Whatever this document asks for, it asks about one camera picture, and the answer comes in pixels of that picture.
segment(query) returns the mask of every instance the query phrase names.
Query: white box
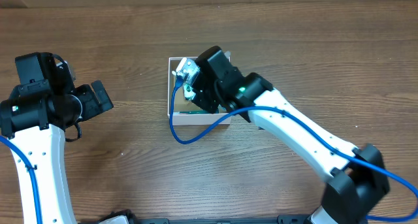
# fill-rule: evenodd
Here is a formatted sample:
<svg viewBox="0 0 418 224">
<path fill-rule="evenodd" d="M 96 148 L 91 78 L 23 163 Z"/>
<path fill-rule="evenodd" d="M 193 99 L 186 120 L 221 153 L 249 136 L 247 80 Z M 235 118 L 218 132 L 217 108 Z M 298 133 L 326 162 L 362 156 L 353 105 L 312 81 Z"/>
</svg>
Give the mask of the white box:
<svg viewBox="0 0 418 224">
<path fill-rule="evenodd" d="M 168 103 L 167 103 L 167 116 L 170 117 L 170 102 L 171 102 L 171 95 L 172 90 L 174 89 L 174 83 L 176 81 L 176 77 L 171 73 L 175 71 L 180 60 L 183 57 L 170 57 L 169 58 L 169 85 L 168 85 Z M 219 113 L 217 114 L 184 114 L 181 112 L 190 112 L 199 110 L 200 108 L 193 104 L 191 101 L 187 101 L 184 99 L 184 92 L 183 88 L 180 88 L 176 92 L 176 100 L 178 104 L 174 104 L 174 113 L 172 116 L 172 124 L 173 125 L 211 125 L 220 117 L 226 115 L 226 111 L 219 108 Z M 231 117 L 227 118 L 221 124 L 231 124 Z"/>
</svg>

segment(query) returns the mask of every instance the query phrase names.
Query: white arm tube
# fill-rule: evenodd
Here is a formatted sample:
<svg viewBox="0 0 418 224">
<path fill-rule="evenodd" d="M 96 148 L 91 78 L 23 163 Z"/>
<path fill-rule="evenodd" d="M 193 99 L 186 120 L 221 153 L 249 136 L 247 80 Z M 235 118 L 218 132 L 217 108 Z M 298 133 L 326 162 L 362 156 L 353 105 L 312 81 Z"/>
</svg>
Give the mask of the white arm tube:
<svg viewBox="0 0 418 224">
<path fill-rule="evenodd" d="M 35 175 L 43 223 L 76 224 L 65 175 L 64 131 L 54 125 L 45 130 L 32 127 L 16 132 L 10 141 L 37 167 Z M 31 179 L 24 162 L 12 153 L 18 169 L 24 223 L 36 224 Z"/>
<path fill-rule="evenodd" d="M 300 113 L 286 101 L 277 89 L 265 91 L 254 103 L 256 106 L 271 106 L 287 111 L 304 122 L 332 147 L 337 148 L 347 155 L 355 156 L 352 152 L 354 148 L 357 148 L 355 145 L 332 135 L 304 114 Z M 248 112 L 248 115 L 256 126 L 262 127 L 273 135 L 276 135 L 276 137 L 301 156 L 324 182 L 332 178 L 330 172 L 333 168 L 342 169 L 348 164 L 346 159 L 333 155 L 333 153 L 326 149 L 326 147 L 299 124 L 289 118 L 283 118 L 279 113 L 266 110 L 251 110 Z"/>
</svg>

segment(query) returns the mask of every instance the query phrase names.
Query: wooden table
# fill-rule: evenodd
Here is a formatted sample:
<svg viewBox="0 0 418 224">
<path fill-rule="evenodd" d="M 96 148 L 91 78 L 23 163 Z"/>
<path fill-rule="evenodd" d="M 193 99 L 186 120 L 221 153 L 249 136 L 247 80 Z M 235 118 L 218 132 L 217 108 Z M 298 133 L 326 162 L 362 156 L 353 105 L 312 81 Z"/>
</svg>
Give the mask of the wooden table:
<svg viewBox="0 0 418 224">
<path fill-rule="evenodd" d="M 219 45 L 301 112 L 418 185 L 418 2 L 276 3 L 0 10 L 0 99 L 19 84 L 14 58 L 59 54 L 76 85 L 102 80 L 115 108 L 82 123 L 65 163 L 77 220 L 126 208 L 169 219 L 307 214 L 324 185 L 282 142 L 240 118 L 183 146 L 169 130 L 169 57 Z M 182 138 L 204 129 L 177 127 Z M 22 223 L 18 177 L 0 147 L 0 223 Z M 373 214 L 408 214 L 392 191 Z"/>
</svg>

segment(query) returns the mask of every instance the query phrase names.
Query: wood grain surface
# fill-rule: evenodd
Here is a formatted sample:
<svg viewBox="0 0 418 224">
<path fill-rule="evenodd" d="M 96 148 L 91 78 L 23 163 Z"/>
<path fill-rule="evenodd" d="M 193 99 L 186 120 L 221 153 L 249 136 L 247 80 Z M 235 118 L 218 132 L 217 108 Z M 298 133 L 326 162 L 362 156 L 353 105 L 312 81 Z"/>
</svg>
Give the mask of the wood grain surface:
<svg viewBox="0 0 418 224">
<path fill-rule="evenodd" d="M 234 118 L 183 146 L 169 130 L 169 57 L 219 45 L 301 112 L 418 185 L 418 2 L 276 3 L 0 11 L 0 99 L 19 83 L 14 58 L 59 54 L 76 85 L 102 80 L 115 108 L 81 124 L 65 164 L 77 220 L 130 208 L 169 219 L 312 212 L 324 185 L 287 146 Z M 204 126 L 177 127 L 191 138 Z M 0 147 L 0 223 L 22 223 L 18 177 Z M 392 191 L 372 211 L 401 216 L 414 196 Z"/>
</svg>

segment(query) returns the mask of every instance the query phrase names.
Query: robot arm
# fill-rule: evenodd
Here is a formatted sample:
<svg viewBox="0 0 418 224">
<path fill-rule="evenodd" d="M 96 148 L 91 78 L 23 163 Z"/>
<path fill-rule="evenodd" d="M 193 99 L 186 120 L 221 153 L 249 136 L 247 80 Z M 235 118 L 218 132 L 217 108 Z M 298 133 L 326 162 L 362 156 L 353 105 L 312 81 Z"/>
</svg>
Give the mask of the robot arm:
<svg viewBox="0 0 418 224">
<path fill-rule="evenodd" d="M 380 152 L 368 145 L 360 150 L 324 130 L 294 108 L 272 84 L 258 74 L 243 77 L 233 67 L 228 55 L 218 46 L 201 54 L 195 61 L 184 58 L 176 69 L 177 78 L 191 86 L 191 100 L 209 113 L 219 105 L 228 112 L 249 106 L 269 106 L 285 110 L 307 125 L 336 150 L 384 168 Z M 321 206 L 306 223 L 358 224 L 389 192 L 386 176 L 358 167 L 334 155 L 301 125 L 282 114 L 267 110 L 250 110 L 240 114 L 248 122 L 266 129 L 299 154 L 327 186 Z M 352 172 L 346 174 L 347 168 Z"/>
<path fill-rule="evenodd" d="M 16 58 L 20 85 L 0 104 L 1 134 L 7 137 L 35 169 L 43 223 L 76 223 L 65 174 L 65 130 L 113 108 L 102 83 L 75 88 L 67 62 L 49 53 Z M 19 176 L 25 224 L 37 222 L 28 168 L 12 153 Z"/>
</svg>

